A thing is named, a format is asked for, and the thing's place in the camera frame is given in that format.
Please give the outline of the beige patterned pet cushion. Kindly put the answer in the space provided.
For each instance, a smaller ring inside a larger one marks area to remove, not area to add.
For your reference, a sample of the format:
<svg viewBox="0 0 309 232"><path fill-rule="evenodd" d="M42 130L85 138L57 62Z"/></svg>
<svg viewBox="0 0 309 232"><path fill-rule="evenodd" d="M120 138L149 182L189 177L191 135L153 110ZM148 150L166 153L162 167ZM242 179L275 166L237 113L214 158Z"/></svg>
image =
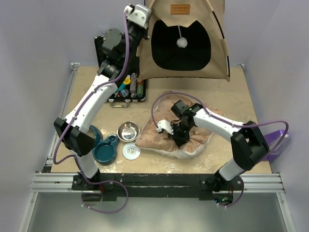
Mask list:
<svg viewBox="0 0 309 232"><path fill-rule="evenodd" d="M153 114L141 130L135 142L136 146L178 159L192 159L204 150L213 132L183 123L171 110L178 101L189 107L194 105L183 95L166 92L154 105ZM160 120L166 120L172 126L173 134L157 131L156 125Z"/></svg>

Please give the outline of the stainless steel pet bowl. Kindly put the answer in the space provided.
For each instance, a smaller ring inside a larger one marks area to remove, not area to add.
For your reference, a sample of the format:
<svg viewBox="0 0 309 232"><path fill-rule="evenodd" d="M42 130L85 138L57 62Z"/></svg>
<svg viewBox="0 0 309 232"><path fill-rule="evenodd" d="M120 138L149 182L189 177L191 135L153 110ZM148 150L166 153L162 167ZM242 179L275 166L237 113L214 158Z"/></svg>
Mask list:
<svg viewBox="0 0 309 232"><path fill-rule="evenodd" d="M127 121L118 127L116 134L121 141L130 143L137 139L140 129L136 123Z"/></svg>

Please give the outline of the teal double pet bowl stand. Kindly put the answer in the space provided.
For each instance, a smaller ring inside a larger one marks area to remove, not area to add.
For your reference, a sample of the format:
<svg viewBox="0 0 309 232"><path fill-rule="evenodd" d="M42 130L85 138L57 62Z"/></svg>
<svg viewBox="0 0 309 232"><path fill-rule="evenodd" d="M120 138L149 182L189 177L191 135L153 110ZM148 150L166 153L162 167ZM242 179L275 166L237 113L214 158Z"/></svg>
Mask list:
<svg viewBox="0 0 309 232"><path fill-rule="evenodd" d="M105 139L101 131L91 125L90 129L94 133L95 145L92 149L93 158L101 165L110 165L117 158L117 147L119 138L116 134L110 134Z"/></svg>

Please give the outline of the beige and black pet tent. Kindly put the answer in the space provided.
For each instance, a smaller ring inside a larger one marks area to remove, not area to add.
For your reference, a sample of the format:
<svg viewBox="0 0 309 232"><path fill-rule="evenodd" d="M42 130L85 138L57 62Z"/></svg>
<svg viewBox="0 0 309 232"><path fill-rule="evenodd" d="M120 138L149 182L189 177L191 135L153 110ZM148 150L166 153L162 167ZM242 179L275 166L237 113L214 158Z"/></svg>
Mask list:
<svg viewBox="0 0 309 232"><path fill-rule="evenodd" d="M227 80L221 34L211 13L215 11L224 31L223 0L147 0L152 10L148 40L139 47L138 80L193 77ZM178 26L188 41L179 48Z"/></svg>

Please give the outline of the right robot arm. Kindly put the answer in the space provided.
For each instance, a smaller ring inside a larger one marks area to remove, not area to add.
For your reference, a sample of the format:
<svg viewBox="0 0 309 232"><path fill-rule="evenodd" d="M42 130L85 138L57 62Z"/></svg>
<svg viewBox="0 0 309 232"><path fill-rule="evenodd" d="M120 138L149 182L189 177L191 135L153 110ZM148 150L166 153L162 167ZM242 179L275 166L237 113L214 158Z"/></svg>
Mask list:
<svg viewBox="0 0 309 232"><path fill-rule="evenodd" d="M169 136L178 147L189 142L192 128L208 129L220 136L224 144L231 145L231 159L214 174L214 191L227 189L235 177L251 170L269 151L265 138L253 121L234 122L211 111L207 112L199 103L188 106L181 100L173 104L171 111L179 120L172 123Z"/></svg>

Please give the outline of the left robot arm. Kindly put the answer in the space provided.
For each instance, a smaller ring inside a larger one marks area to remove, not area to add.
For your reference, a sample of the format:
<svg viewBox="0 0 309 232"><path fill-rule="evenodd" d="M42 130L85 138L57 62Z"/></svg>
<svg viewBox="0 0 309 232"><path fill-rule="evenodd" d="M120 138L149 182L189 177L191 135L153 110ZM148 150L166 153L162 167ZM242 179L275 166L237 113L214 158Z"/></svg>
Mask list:
<svg viewBox="0 0 309 232"><path fill-rule="evenodd" d="M101 50L104 54L93 83L75 108L64 118L54 121L59 143L73 151L71 157L77 162L84 176L83 184L96 189L100 184L99 169L92 149L94 138L87 135L90 125L102 105L124 82L136 59L137 48L146 38L147 30L125 20L125 32L110 29L103 35Z"/></svg>

